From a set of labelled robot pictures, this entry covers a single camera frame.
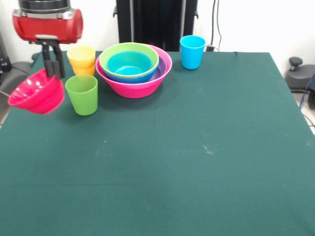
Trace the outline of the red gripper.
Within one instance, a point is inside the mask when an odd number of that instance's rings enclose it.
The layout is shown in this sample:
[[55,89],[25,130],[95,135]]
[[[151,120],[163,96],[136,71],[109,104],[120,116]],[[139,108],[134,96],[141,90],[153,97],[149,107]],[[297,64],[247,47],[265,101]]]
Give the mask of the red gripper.
[[[26,13],[20,9],[13,10],[13,25],[18,36],[29,42],[52,39],[61,44],[76,43],[82,37],[83,16],[79,9],[69,9],[59,13]],[[49,78],[56,75],[65,76],[63,55],[59,44],[52,46],[56,60],[51,60],[49,45],[42,45],[46,74]]]

